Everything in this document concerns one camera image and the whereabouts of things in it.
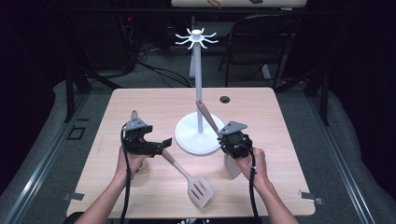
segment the wooden handle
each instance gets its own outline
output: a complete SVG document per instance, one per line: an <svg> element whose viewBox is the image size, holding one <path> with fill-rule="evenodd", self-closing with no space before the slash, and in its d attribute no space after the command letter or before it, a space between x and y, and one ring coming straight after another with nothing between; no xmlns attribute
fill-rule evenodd
<svg viewBox="0 0 396 224"><path fill-rule="evenodd" d="M213 120L212 116L210 115L209 110L206 108L204 105L204 102L202 101L197 101L196 102L199 111L201 111L202 115L204 118L207 120L207 122L210 124L210 127L212 127L213 131L218 135L219 137L219 128L218 125L216 125L216 122Z"/></svg>
<svg viewBox="0 0 396 224"><path fill-rule="evenodd" d="M163 157L166 158L166 160L169 161L172 165L174 165L184 176L186 176L187 178L190 177L189 173L187 173L187 171L185 171L183 167L181 167L177 163L177 161L171 156L171 154L169 154L166 149L163 150Z"/></svg>
<svg viewBox="0 0 396 224"><path fill-rule="evenodd" d="M163 157L166 158L166 160L169 161L171 164L175 163L175 159L171 156L171 154L169 154L166 149L163 150Z"/></svg>

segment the cable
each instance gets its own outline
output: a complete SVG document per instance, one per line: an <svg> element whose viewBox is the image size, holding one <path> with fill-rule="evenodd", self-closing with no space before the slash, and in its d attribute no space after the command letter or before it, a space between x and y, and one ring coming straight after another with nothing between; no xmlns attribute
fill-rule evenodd
<svg viewBox="0 0 396 224"><path fill-rule="evenodd" d="M130 188L131 188L131 167L129 165L129 160L128 160L128 152L125 149L125 146L123 144L123 128L125 127L126 124L124 124L121 128L121 133L120 133L120 140L121 140L121 146L122 146L122 151L124 154L125 162L126 162L126 183L125 183L125 199L124 199L124 206L122 209L122 214L120 217L120 223L124 222L125 219L125 214L126 210L128 209L128 203L129 203L129 195L130 195Z"/></svg>
<svg viewBox="0 0 396 224"><path fill-rule="evenodd" d="M175 54L178 54L178 55L182 55L182 54L186 54L187 52L189 52L190 50L189 49L186 49L186 50L184 50L183 52L177 52L176 50L175 50L175 48L170 48Z"/></svg>
<svg viewBox="0 0 396 224"><path fill-rule="evenodd" d="M139 53L137 54L137 57L139 57L139 59L143 62L146 62L148 60L148 54L150 51L152 50L156 50L156 49L160 49L158 48L156 45L154 44L145 44L144 46L142 46L139 50Z"/></svg>
<svg viewBox="0 0 396 224"><path fill-rule="evenodd" d="M148 65L146 63L142 63L142 62L137 62L137 63L146 67L147 69L157 73L158 75L160 75L160 77L162 79L163 79L163 77L167 77L167 78L172 79L186 87L189 87L189 88L192 87L190 82L185 77L183 77L181 74L169 71L164 68L154 67L154 66Z"/></svg>
<svg viewBox="0 0 396 224"><path fill-rule="evenodd" d="M250 170L250 177L248 181L248 188L249 188L249 194L250 194L250 203L251 203L251 208L253 210L253 215L254 215L254 220L256 224L262 224L262 221L260 220L259 213L257 212L257 206L256 206L256 200L254 199L254 175L256 173L256 158L254 157L253 154L253 148L248 148L243 144L236 143L236 142L230 142L230 144L238 145L240 147L244 147L245 149L248 150L248 152L251 155L251 170Z"/></svg>

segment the hand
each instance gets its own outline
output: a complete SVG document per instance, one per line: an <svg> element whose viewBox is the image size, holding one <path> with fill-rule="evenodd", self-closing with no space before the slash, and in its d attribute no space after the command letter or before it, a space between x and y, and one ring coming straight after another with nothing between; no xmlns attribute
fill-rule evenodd
<svg viewBox="0 0 396 224"><path fill-rule="evenodd" d="M253 148L253 155L256 159L256 175L254 177L254 186L265 184L269 182L268 175L267 175L267 165L265 162L265 153L264 150L261 148ZM236 163L238 164L239 168L242 171L242 174L247 179L250 179L250 172L251 172L251 164L252 158L249 154L245 158L238 158L235 159Z"/></svg>
<svg viewBox="0 0 396 224"><path fill-rule="evenodd" d="M129 165L131 167L131 179L134 178L134 174L137 172L137 170L142 167L143 165L143 160L147 157L149 157L149 155L135 155L132 153L127 152L127 156L128 156L128 161L129 161ZM122 147L120 147L120 152L119 152L119 161L117 163L117 169L116 169L116 174L115 176L118 177L126 177L126 160L125 160L125 156L124 156L124 152L122 150Z"/></svg>

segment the small black object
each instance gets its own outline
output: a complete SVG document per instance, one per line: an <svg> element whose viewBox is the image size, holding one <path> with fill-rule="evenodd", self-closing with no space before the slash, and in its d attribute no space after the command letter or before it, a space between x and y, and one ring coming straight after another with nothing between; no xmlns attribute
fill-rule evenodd
<svg viewBox="0 0 396 224"><path fill-rule="evenodd" d="M148 142L144 136L152 132L152 125L144 126L125 132L122 139L125 149L135 155L162 155L163 149L172 145L172 138L166 139L161 143Z"/></svg>
<svg viewBox="0 0 396 224"><path fill-rule="evenodd" d="M262 3L262 0L250 0L250 2L253 4L258 4L258 3Z"/></svg>
<svg viewBox="0 0 396 224"><path fill-rule="evenodd" d="M234 159L248 156L253 145L248 135L242 132L223 135L222 138L219 138L219 143L221 150Z"/></svg>

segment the chair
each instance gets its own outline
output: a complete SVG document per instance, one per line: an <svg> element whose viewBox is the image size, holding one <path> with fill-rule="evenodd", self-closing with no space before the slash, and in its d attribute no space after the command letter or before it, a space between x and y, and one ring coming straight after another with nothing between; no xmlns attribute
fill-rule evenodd
<svg viewBox="0 0 396 224"><path fill-rule="evenodd" d="M226 36L226 52L221 59L219 71L227 63L225 87L228 87L230 64L253 65L277 64L273 88L287 41L296 30L298 21L290 15L249 15L237 21Z"/></svg>

